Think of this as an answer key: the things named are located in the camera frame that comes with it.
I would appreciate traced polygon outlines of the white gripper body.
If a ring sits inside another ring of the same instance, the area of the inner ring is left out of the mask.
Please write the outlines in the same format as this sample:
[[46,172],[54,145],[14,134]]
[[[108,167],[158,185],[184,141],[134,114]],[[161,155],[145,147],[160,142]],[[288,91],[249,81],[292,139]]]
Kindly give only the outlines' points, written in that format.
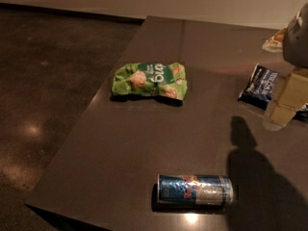
[[308,68],[308,3],[288,24],[283,39],[283,58],[296,67]]

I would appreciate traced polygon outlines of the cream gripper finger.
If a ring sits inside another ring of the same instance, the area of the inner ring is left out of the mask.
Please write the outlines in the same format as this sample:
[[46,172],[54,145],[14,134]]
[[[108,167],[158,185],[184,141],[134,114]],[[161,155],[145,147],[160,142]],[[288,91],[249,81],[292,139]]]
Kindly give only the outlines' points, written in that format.
[[308,70],[296,68],[286,76],[278,76],[263,121],[267,130],[279,131],[308,102]]

